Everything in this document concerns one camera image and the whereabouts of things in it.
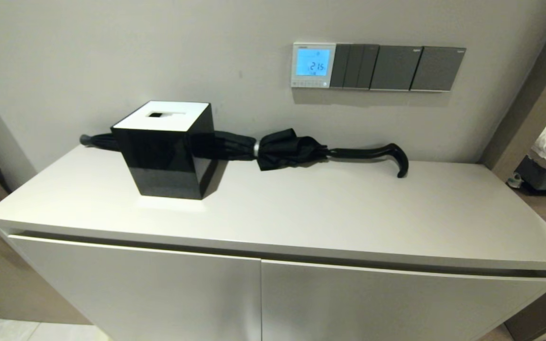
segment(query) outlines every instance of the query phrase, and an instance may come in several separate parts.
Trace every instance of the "cabinet door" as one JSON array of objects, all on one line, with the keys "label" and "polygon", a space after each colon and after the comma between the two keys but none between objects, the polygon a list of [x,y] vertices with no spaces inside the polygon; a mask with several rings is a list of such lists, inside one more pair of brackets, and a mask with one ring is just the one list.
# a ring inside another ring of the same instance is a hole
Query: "cabinet door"
[{"label": "cabinet door", "polygon": [[115,341],[259,341],[260,260],[11,235]]},{"label": "cabinet door", "polygon": [[546,278],[262,263],[263,341],[469,341]]}]

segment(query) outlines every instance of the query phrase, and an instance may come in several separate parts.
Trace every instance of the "cabinet top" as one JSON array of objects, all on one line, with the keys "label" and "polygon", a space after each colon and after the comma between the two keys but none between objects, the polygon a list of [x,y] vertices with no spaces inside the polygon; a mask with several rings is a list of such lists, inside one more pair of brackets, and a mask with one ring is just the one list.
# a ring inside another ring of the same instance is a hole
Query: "cabinet top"
[{"label": "cabinet top", "polygon": [[477,164],[223,162],[204,200],[140,196],[120,153],[78,146],[0,202],[0,228],[426,265],[546,269],[546,223]]}]

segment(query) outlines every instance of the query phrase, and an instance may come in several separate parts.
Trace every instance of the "wooden door frame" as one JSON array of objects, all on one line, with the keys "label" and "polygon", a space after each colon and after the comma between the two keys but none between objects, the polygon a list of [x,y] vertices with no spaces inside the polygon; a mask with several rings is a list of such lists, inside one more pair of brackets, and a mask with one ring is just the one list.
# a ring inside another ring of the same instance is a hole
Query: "wooden door frame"
[{"label": "wooden door frame", "polygon": [[480,163],[507,181],[546,126],[546,43],[483,151]]}]

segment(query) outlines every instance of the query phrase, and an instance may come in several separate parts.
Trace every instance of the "blue digital display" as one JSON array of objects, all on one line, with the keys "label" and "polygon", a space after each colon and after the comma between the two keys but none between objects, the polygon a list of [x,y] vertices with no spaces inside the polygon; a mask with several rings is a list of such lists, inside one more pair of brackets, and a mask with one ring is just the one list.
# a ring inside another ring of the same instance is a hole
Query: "blue digital display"
[{"label": "blue digital display", "polygon": [[330,50],[299,48],[297,54],[297,76],[326,76],[328,74]]}]

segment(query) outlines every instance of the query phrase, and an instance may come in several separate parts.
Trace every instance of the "gray switch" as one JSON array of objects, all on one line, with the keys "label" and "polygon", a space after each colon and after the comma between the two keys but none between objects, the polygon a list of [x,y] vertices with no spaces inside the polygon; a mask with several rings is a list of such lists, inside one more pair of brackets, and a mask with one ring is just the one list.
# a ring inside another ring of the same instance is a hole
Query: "gray switch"
[{"label": "gray switch", "polygon": [[347,61],[347,70],[345,72],[345,82],[343,88],[357,89],[357,79],[359,71],[362,68],[362,56],[364,55],[364,45],[353,44],[349,49],[349,60]]},{"label": "gray switch", "polygon": [[410,90],[422,49],[422,46],[381,46],[370,90]]},{"label": "gray switch", "polygon": [[332,76],[330,78],[330,87],[343,87],[345,83],[345,71],[347,61],[349,60],[349,44],[336,44],[334,52],[334,64],[332,65]]},{"label": "gray switch", "polygon": [[423,47],[410,90],[450,91],[466,48]]},{"label": "gray switch", "polygon": [[372,80],[374,64],[376,63],[376,56],[378,54],[379,54],[378,45],[364,46],[364,54],[362,55],[362,65],[360,66],[359,76],[357,77],[358,89],[370,88],[370,81]]}]

